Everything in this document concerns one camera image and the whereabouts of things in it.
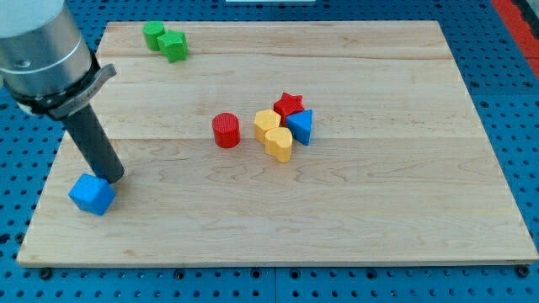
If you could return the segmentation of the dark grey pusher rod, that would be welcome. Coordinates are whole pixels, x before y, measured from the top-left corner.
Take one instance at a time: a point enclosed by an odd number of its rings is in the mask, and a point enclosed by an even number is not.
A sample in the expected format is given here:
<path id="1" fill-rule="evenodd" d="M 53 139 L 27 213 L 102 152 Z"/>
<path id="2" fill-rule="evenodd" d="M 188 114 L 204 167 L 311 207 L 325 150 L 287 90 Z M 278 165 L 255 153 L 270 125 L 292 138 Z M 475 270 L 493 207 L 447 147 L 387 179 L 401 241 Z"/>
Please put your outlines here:
<path id="1" fill-rule="evenodd" d="M 122 178 L 123 164 L 90 105 L 68 116 L 62 123 L 98 178 L 108 183 Z"/>

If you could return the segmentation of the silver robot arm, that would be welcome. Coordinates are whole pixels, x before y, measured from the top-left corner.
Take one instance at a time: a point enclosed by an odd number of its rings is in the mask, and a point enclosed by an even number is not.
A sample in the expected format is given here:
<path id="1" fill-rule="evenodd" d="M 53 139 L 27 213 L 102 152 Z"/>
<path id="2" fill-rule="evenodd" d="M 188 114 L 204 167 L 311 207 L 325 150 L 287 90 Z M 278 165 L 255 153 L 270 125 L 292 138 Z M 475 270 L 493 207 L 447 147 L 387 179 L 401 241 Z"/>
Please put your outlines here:
<path id="1" fill-rule="evenodd" d="M 1 76 L 31 114 L 60 121 L 94 174 L 115 183 L 124 167 L 90 104 L 116 74 L 101 66 L 65 0 L 1 2 Z"/>

